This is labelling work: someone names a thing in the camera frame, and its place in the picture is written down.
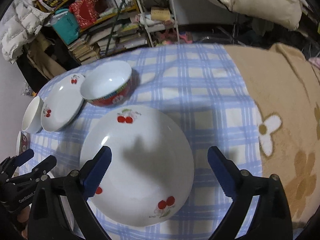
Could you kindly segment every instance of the blue gripper pad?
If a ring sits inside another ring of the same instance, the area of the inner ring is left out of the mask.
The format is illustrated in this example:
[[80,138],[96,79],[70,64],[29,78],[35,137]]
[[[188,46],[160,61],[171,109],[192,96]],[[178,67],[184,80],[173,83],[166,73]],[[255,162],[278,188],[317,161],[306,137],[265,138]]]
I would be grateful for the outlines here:
[[225,195],[235,200],[241,184],[241,174],[237,166],[233,161],[227,160],[216,146],[208,150],[208,163]]
[[84,186],[83,197],[93,197],[110,163],[112,153],[108,146],[102,146],[96,156],[87,161],[80,170],[80,183]]
[[32,159],[33,156],[35,155],[35,153],[33,152],[33,150],[28,149],[25,152],[23,152],[22,154],[18,155],[15,157],[14,160],[14,166],[15,167],[20,167],[23,164],[25,164],[28,160]]

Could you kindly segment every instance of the upside-down white bowl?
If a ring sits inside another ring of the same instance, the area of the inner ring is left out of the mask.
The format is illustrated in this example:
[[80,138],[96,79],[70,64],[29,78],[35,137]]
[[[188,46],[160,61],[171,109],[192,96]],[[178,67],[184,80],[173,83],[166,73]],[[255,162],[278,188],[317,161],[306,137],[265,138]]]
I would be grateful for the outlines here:
[[121,60],[105,62],[86,77],[81,96],[92,105],[106,106],[123,100],[131,88],[131,66]]
[[146,106],[108,112],[84,140],[80,166],[105,145],[112,151],[92,203],[118,223],[145,227],[164,222],[187,200],[194,176],[193,155],[179,126]]
[[41,128],[41,109],[43,106],[42,99],[37,96],[29,104],[22,119],[21,129],[23,132],[36,133]]

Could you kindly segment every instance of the white flower pattern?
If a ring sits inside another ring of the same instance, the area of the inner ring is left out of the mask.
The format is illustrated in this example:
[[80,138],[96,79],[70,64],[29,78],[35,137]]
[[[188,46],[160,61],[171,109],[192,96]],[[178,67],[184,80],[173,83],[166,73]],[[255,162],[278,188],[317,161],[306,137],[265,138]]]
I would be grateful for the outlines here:
[[261,149],[267,157],[270,157],[274,151],[271,135],[280,128],[281,118],[277,114],[272,114],[262,121],[261,113],[258,111],[257,124]]

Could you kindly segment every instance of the blue plaid tablecloth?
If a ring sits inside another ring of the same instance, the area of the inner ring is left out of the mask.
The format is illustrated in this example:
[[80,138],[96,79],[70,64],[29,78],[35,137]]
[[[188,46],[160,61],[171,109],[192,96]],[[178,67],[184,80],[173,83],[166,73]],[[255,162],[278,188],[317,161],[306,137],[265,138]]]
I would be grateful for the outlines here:
[[[128,62],[134,70],[134,81],[139,84],[123,105],[149,106],[171,117],[189,141],[195,177],[185,205],[163,223],[135,228],[110,220],[94,206],[93,212],[113,240],[208,239],[232,202],[210,169],[206,157],[208,148],[218,146],[239,169],[247,169],[255,176],[262,174],[257,108],[238,68],[220,45],[137,49],[68,71],[48,82],[39,96],[45,100],[53,86],[71,73],[86,76],[99,64],[113,59]],[[52,170],[54,176],[65,176],[79,168],[85,137],[109,111],[108,107],[84,103],[76,118],[63,130],[42,130],[31,135],[30,147],[35,157],[20,168],[20,173],[30,172],[50,154],[57,157],[57,166]],[[255,201],[238,236],[245,234],[249,227]]]

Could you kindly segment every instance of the cherry pattern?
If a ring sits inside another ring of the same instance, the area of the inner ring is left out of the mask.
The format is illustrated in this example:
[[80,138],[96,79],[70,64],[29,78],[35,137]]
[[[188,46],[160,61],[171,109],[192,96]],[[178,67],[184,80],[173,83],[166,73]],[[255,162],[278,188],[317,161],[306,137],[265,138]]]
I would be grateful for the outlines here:
[[121,102],[122,99],[123,99],[123,95],[115,96],[115,98],[113,98],[113,100],[112,100],[112,103],[117,104],[117,103]]
[[48,105],[45,105],[45,108],[43,109],[43,113],[45,117],[50,117],[51,109],[49,109]]
[[162,218],[166,217],[170,214],[171,209],[174,208],[175,198],[173,196],[170,196],[167,198],[167,200],[161,200],[159,201],[157,208],[154,210],[155,215],[149,216],[150,218]]
[[80,77],[78,75],[73,75],[71,78],[71,84],[76,84]]
[[96,190],[96,194],[99,195],[102,193],[102,191],[103,191],[102,188],[99,186]]
[[133,111],[132,109],[123,109],[121,113],[117,114],[117,121],[120,123],[133,123],[137,119],[138,115],[141,115],[138,112]]

